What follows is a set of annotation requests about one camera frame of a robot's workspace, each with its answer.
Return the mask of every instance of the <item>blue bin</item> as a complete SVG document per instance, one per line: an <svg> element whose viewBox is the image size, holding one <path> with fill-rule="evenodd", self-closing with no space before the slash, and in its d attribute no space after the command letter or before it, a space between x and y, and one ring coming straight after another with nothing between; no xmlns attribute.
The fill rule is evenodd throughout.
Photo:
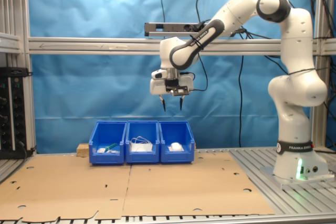
<svg viewBox="0 0 336 224"><path fill-rule="evenodd" d="M98 121L89 141L90 163L93 165L123 164L126 128L127 122ZM117 143L117 146L111 150L119 153L97 153L99 148L105 148L113 143Z"/></svg>
<svg viewBox="0 0 336 224"><path fill-rule="evenodd" d="M195 156L195 140L187 121L159 122L162 163L191 163ZM171 152L168 147L178 142L182 152Z"/></svg>
<svg viewBox="0 0 336 224"><path fill-rule="evenodd" d="M141 136L153 144L151 152L130 152L132 138ZM125 141L126 162L158 163L160 161L160 135L157 121L129 121Z"/></svg>

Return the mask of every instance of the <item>metal table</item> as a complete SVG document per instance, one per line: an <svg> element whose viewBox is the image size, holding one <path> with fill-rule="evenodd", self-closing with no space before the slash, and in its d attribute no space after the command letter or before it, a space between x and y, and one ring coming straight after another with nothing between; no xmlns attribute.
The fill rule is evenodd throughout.
<svg viewBox="0 0 336 224"><path fill-rule="evenodd" d="M136 216L122 217L120 220L95 221L57 220L41 224L108 224L108 223L336 223L336 182L291 185L281 190L260 172L264 166L273 166L276 150L273 147L204 149L203 152L229 152L256 185L275 215L259 216ZM336 168L336 155L320 153ZM18 160L0 161L0 180L20 164ZM20 224L19 221L0 221L0 224Z"/></svg>

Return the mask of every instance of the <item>cardboard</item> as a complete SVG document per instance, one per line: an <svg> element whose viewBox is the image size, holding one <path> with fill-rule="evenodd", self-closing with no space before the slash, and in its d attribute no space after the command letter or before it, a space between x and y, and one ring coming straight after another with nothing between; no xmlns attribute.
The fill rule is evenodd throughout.
<svg viewBox="0 0 336 224"><path fill-rule="evenodd" d="M89 219L97 211L96 219L119 219L129 173L130 166L91 166L88 157L34 157L0 185L0 219Z"/></svg>
<svg viewBox="0 0 336 224"><path fill-rule="evenodd" d="M228 153L197 153L193 164L133 165L122 213L123 216L251 214L274 212Z"/></svg>

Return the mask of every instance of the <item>wooden block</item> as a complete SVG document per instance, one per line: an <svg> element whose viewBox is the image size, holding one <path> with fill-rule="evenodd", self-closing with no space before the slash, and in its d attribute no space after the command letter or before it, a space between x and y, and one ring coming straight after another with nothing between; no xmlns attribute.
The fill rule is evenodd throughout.
<svg viewBox="0 0 336 224"><path fill-rule="evenodd" d="M79 144L77 147L77 157L89 156L89 144Z"/></svg>

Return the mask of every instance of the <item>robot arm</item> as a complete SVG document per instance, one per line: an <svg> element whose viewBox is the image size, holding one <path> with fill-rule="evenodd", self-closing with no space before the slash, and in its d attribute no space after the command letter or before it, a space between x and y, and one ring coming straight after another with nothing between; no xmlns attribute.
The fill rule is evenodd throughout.
<svg viewBox="0 0 336 224"><path fill-rule="evenodd" d="M229 36L256 15L280 24L281 61L289 71L273 78L268 86L279 118L273 175L281 178L281 183L333 177L326 161L313 151L309 120L302 109L320 105L327 96L327 87L314 68L311 16L307 10L290 8L288 0L230 0L189 41L176 37L161 41L161 69L152 73L151 93L159 94L163 104L163 94L181 95L182 107L183 97L194 87L192 76L179 70L195 63L197 54L215 38Z"/></svg>
<svg viewBox="0 0 336 224"><path fill-rule="evenodd" d="M164 39L160 43L161 69L152 73L151 94L184 96L193 91L193 76L181 74L198 60L198 53L217 37L229 37L232 32L250 18L259 15L265 20L281 22L287 18L290 6L287 0L230 0L211 21L187 42L177 38Z"/></svg>

